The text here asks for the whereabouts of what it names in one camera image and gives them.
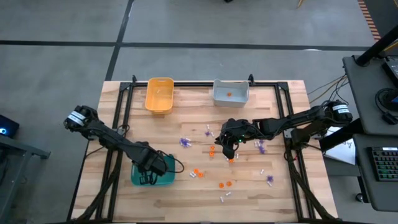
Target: gray plastic container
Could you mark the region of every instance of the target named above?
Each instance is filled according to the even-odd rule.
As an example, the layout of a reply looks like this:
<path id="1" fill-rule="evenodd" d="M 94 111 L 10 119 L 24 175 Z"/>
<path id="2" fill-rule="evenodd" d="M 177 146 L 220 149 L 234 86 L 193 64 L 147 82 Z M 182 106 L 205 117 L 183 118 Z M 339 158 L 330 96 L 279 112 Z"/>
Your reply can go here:
<path id="1" fill-rule="evenodd" d="M 249 99 L 249 83 L 221 82 L 214 80 L 213 99 L 216 106 L 242 108 Z"/>

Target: orange plastic container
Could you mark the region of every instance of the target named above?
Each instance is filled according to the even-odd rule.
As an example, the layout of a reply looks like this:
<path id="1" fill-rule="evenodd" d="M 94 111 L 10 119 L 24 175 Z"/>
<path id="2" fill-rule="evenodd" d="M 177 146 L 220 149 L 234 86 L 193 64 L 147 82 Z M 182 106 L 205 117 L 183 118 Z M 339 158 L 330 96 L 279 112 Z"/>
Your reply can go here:
<path id="1" fill-rule="evenodd" d="M 151 78 L 148 81 L 145 108 L 155 114 L 171 113 L 173 107 L 174 80 Z"/>

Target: teal bin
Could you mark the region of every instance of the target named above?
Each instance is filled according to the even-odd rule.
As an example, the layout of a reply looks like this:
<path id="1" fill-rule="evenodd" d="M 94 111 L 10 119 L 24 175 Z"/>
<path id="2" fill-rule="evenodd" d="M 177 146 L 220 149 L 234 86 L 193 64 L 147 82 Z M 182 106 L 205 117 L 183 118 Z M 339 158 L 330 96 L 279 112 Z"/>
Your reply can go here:
<path id="1" fill-rule="evenodd" d="M 169 156 L 164 156 L 165 162 L 169 167 L 170 171 L 175 171 L 175 160 L 172 155 Z M 163 176 L 158 176 L 157 177 L 157 182 L 154 185 L 151 184 L 145 184 L 141 185 L 139 183 L 139 178 L 141 176 L 141 173 L 138 172 L 138 169 L 135 165 L 131 166 L 131 182 L 135 186 L 166 186 L 170 185 L 174 182 L 175 180 L 175 173 L 174 172 L 166 172 Z"/>

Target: wooden tabletop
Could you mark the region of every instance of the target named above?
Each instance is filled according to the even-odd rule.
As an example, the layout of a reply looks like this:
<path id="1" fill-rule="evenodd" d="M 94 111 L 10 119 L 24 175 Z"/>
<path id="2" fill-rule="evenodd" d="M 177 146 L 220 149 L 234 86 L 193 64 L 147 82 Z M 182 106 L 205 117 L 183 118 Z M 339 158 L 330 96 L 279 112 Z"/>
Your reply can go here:
<path id="1" fill-rule="evenodd" d="M 309 109 L 304 82 L 287 82 L 294 113 Z M 119 84 L 105 82 L 103 86 L 98 115 L 107 126 L 112 125 Z M 217 135 L 228 118 L 278 118 L 273 87 L 251 88 L 249 101 L 240 109 L 214 106 L 210 87 L 175 87 L 173 109 L 168 115 L 153 115 L 147 111 L 145 98 L 146 88 L 134 88 L 129 117 L 131 130 L 126 137 L 131 141 L 148 141 L 154 149 L 173 154 L 183 162 L 185 171 L 177 174 L 170 186 L 137 187 L 130 180 L 131 160 L 124 155 L 114 222 L 297 221 L 281 135 L 266 141 L 266 154 L 260 154 L 253 141 L 241 144 L 237 151 L 239 159 L 232 164 L 224 158 L 221 146 L 215 146 L 214 158 L 209 157 L 214 138 L 205 136 L 207 124 Z M 123 111 L 124 107 L 119 124 L 122 123 Z M 181 137 L 191 139 L 192 147 L 181 147 Z M 91 142 L 88 153 L 99 147 L 98 142 Z M 321 152 L 306 148 L 303 156 L 312 192 L 328 212 L 337 217 Z M 106 150 L 103 149 L 86 159 L 72 217 L 81 215 L 98 193 L 105 157 Z M 189 173 L 194 169 L 202 171 L 204 177 L 191 178 Z M 274 176 L 272 187 L 265 181 L 267 175 Z M 232 181 L 232 186 L 218 187 L 220 182 L 225 184 L 227 181 Z M 227 192 L 231 192 L 228 197 L 225 196 Z M 300 193 L 303 210 L 306 211 L 303 193 Z M 220 196 L 223 196 L 224 203 L 221 203 Z"/>

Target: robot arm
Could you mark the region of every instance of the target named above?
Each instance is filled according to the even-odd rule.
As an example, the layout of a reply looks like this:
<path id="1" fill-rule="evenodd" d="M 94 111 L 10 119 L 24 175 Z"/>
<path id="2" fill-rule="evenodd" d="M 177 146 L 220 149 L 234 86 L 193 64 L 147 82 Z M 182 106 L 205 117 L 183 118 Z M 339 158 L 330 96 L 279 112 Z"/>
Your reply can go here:
<path id="1" fill-rule="evenodd" d="M 353 119 L 347 105 L 340 101 L 326 101 L 321 106 L 296 113 L 285 118 L 254 119 L 250 123 L 246 119 L 229 119 L 223 124 L 221 133 L 216 138 L 216 144 L 222 145 L 223 154 L 228 159 L 233 159 L 239 143 L 253 139 L 272 140 L 275 136 L 290 128 L 291 149 L 302 149 L 314 134 L 325 134 L 330 126 L 346 126 Z M 303 124 L 309 124 L 305 128 L 296 128 Z"/>
<path id="2" fill-rule="evenodd" d="M 167 164 L 163 155 L 149 146 L 148 142 L 131 142 L 104 125 L 98 119 L 97 111 L 88 106 L 77 106 L 63 122 L 65 128 L 71 132 L 78 131 L 88 140 L 98 138 L 99 143 L 107 149 L 122 150 L 140 172 L 152 171 L 157 175 L 164 175 Z"/>

